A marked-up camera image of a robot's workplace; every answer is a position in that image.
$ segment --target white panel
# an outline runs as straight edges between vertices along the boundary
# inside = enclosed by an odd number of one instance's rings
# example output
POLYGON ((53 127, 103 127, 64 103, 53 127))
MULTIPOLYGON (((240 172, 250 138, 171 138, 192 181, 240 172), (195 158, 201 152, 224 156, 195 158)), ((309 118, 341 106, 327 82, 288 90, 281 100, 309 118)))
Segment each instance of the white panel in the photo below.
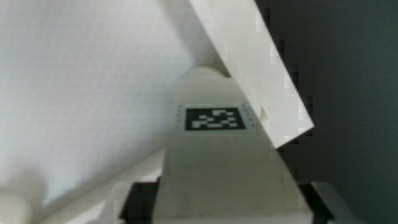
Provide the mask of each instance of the white panel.
POLYGON ((274 146, 279 147, 309 130, 313 122, 254 0, 190 2, 274 146))
POLYGON ((185 0, 0 10, 0 189, 37 218, 163 147, 176 80, 217 53, 185 0))

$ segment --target dark background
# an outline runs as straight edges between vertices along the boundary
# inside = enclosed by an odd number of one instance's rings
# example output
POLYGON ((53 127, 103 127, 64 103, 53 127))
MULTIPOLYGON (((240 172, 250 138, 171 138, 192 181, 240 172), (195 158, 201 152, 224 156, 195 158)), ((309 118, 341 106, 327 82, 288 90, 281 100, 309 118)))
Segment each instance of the dark background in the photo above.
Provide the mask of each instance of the dark background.
POLYGON ((357 217, 398 223, 398 1, 258 0, 316 128, 281 149, 357 217))

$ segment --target gray surface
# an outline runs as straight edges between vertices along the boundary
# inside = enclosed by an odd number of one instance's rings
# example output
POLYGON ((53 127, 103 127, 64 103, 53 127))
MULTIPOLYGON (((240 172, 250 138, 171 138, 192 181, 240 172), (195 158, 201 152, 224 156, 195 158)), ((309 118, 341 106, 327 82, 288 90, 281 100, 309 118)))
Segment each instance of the gray surface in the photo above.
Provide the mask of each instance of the gray surface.
POLYGON ((398 223, 398 2, 258 2, 313 97, 316 128, 284 147, 288 165, 298 180, 334 184, 368 223, 398 223))

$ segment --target qr-like marker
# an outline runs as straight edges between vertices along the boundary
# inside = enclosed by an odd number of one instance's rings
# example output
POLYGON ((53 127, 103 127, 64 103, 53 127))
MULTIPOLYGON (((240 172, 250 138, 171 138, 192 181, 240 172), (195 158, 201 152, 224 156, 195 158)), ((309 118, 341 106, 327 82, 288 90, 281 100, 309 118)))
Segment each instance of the qr-like marker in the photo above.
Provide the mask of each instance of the qr-like marker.
POLYGON ((185 130, 236 130, 245 129, 238 108, 188 108, 185 130))

